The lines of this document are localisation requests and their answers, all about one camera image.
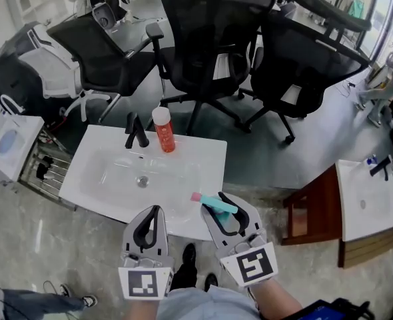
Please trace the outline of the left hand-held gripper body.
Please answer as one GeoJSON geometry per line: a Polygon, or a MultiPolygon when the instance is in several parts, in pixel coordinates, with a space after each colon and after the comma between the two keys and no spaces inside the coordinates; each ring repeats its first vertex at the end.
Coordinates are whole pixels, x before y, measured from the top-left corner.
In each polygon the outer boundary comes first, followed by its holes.
{"type": "Polygon", "coordinates": [[[160,301],[171,287],[175,260],[170,256],[159,258],[125,255],[118,268],[123,297],[126,300],[160,301]]]}

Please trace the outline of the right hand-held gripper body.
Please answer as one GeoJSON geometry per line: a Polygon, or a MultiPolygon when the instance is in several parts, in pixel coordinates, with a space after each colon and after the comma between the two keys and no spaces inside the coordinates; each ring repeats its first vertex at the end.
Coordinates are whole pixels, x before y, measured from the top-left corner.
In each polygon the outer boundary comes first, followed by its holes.
{"type": "Polygon", "coordinates": [[[234,243],[217,249],[216,257],[240,288],[261,283],[278,274],[274,245],[268,242],[265,230],[246,238],[238,235],[233,239],[234,243]]]}

